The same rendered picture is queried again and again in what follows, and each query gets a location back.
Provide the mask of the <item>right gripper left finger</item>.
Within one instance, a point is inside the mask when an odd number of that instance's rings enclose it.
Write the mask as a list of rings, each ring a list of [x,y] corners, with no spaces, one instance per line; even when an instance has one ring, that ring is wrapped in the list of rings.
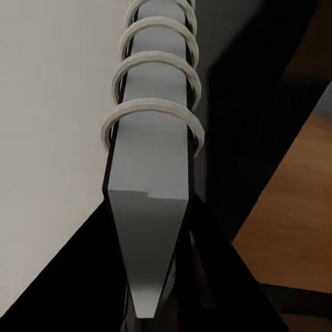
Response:
[[[126,284],[104,200],[0,318],[0,332],[120,332]]]

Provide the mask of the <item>keyboard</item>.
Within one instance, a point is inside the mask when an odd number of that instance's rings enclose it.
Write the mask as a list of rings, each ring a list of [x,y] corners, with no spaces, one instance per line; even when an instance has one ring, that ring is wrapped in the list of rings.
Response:
[[[137,318],[136,312],[133,310],[133,304],[131,304],[130,292],[127,284],[124,295],[120,332],[142,332],[142,318]]]

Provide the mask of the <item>notebook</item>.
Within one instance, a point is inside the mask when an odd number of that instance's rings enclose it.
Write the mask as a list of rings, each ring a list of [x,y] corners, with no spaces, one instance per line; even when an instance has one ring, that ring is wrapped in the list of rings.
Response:
[[[195,0],[129,0],[104,117],[102,192],[137,318],[155,319],[194,200],[205,131],[192,113]]]

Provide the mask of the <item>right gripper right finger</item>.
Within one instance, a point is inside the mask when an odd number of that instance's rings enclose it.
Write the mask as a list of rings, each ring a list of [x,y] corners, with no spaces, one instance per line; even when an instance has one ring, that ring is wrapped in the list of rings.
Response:
[[[216,308],[201,305],[190,230]],[[178,332],[290,332],[197,193],[175,258]]]

